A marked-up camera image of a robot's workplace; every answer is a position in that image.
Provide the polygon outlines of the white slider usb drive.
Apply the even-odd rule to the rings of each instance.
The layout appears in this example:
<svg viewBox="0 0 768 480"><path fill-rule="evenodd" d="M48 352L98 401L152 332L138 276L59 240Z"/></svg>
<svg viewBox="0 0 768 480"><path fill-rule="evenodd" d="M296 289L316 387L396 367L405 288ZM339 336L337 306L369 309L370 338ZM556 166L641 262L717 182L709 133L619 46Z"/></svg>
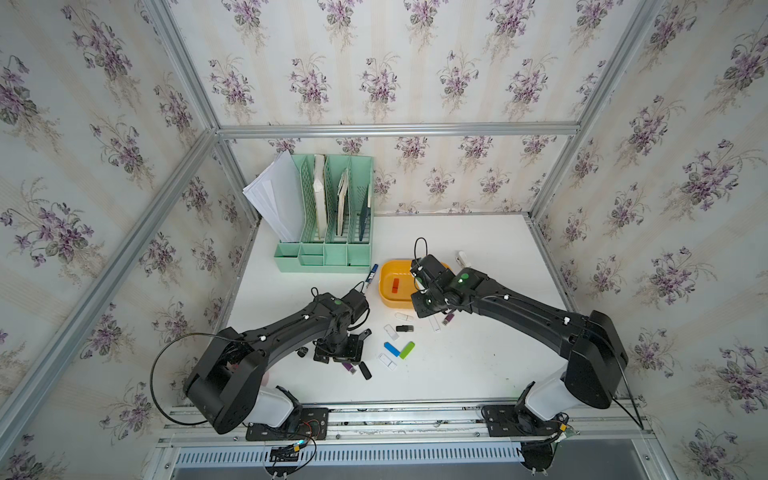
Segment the white slider usb drive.
<svg viewBox="0 0 768 480"><path fill-rule="evenodd" d="M397 363L387 354L381 353L378 356L379 361L390 371L394 371L397 368Z"/></svg>

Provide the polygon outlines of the yellow plastic storage box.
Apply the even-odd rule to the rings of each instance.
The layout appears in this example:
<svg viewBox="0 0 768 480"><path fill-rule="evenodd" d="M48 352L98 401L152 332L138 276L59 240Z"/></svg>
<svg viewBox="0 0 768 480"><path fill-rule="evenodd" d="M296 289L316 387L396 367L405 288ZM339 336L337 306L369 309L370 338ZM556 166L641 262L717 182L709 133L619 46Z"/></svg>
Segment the yellow plastic storage box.
<svg viewBox="0 0 768 480"><path fill-rule="evenodd" d="M379 268L379 295L383 304L392 309L412 310L411 295L417 291L410 272L411 261L395 259Z"/></svg>

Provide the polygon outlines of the green usb drive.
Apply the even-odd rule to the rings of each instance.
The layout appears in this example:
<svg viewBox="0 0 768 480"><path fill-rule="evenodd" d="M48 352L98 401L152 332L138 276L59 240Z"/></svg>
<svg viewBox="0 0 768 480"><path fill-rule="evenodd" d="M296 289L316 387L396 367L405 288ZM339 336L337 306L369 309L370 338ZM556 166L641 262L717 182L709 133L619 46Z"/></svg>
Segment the green usb drive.
<svg viewBox="0 0 768 480"><path fill-rule="evenodd" d="M406 359L408 355L412 352L414 347L415 347L415 343L413 341L408 342L406 346L400 351L399 358Z"/></svg>

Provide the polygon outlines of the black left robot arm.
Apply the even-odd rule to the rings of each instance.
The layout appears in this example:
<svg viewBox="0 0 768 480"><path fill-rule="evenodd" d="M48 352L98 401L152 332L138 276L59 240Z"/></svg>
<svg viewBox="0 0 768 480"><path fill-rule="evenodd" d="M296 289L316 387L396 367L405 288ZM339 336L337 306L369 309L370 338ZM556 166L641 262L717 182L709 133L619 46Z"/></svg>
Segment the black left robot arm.
<svg viewBox="0 0 768 480"><path fill-rule="evenodd" d="M353 288L342 297L316 294L296 313L243 333L228 327L214 336L183 384L183 392L219 434L245 422L257 405L262 379L284 357L308 343L314 360L349 363L362 360L368 334L369 303Z"/></svg>

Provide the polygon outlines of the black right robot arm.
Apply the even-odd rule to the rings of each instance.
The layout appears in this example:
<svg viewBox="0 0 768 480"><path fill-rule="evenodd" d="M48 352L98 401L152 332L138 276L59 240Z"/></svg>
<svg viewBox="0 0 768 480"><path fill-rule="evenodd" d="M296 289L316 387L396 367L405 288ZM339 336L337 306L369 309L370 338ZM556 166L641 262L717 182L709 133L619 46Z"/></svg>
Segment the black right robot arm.
<svg viewBox="0 0 768 480"><path fill-rule="evenodd" d="M560 372L526 388L518 402L523 413L550 421L573 406L604 410L613 403L629 358L608 315L552 307L476 269L454 273L432 255L412 260L410 272L418 285L411 295L418 317L451 310L488 317L540 342L566 361Z"/></svg>

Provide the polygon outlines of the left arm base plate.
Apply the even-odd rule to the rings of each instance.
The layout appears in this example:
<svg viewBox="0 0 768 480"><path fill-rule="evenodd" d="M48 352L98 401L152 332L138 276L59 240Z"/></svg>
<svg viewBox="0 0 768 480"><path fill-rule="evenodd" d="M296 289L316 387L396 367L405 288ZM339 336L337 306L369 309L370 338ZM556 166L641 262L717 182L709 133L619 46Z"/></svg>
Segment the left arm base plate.
<svg viewBox="0 0 768 480"><path fill-rule="evenodd" d="M249 424L247 441L325 440L328 431L328 408L302 408L291 413L278 427Z"/></svg>

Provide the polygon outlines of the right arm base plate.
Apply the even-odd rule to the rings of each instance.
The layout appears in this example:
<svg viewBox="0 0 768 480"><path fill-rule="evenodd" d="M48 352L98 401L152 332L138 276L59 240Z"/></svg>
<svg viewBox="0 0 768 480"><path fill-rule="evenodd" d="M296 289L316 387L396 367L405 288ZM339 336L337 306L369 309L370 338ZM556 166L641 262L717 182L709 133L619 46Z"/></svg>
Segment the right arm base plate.
<svg viewBox="0 0 768 480"><path fill-rule="evenodd" d="M565 412L541 420L523 405L485 405L480 413L491 437L558 437L569 421Z"/></svg>

